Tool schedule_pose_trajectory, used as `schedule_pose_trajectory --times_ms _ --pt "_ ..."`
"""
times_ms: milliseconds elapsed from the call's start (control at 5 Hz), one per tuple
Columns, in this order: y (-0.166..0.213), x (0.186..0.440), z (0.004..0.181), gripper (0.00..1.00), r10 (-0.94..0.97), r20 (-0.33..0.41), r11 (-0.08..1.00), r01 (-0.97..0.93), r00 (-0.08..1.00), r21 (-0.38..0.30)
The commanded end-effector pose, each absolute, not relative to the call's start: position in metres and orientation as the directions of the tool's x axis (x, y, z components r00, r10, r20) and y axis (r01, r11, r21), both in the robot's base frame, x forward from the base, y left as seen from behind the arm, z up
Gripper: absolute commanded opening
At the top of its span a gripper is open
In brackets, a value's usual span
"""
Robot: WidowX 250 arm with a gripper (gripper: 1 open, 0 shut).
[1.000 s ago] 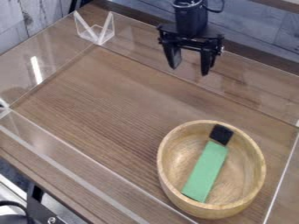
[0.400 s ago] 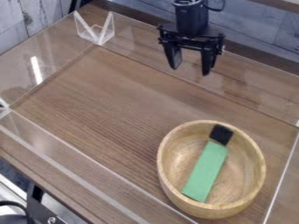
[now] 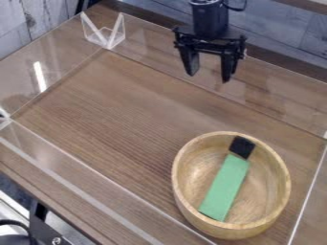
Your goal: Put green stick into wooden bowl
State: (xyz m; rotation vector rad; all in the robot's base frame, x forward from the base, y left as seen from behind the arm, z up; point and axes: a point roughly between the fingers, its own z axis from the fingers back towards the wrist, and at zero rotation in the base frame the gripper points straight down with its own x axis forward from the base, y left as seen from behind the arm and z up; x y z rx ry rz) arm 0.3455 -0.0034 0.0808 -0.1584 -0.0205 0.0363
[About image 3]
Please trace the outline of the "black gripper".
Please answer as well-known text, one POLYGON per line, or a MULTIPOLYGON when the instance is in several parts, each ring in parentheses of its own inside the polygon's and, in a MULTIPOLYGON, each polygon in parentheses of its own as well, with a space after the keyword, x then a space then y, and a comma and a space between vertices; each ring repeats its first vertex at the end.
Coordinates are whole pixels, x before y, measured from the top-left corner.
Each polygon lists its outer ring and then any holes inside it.
POLYGON ((221 78, 226 83, 234 74, 237 60, 245 55, 246 37, 228 29, 228 11, 242 11, 228 6, 226 0, 189 0, 193 22, 172 29, 173 45, 178 50, 186 74, 198 70, 198 54, 221 57, 221 78))

